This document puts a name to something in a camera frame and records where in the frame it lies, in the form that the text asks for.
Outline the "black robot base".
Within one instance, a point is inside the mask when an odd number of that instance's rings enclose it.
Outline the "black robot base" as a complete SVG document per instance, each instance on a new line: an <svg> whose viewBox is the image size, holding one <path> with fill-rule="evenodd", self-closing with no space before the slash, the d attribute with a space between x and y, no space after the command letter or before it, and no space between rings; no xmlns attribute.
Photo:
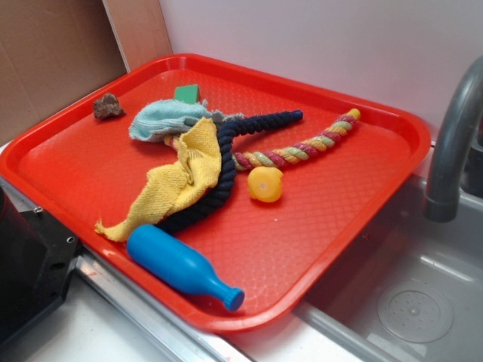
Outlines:
<svg viewBox="0 0 483 362"><path fill-rule="evenodd" d="M80 247L49 212L20 212L1 191L1 347L65 302Z"/></svg>

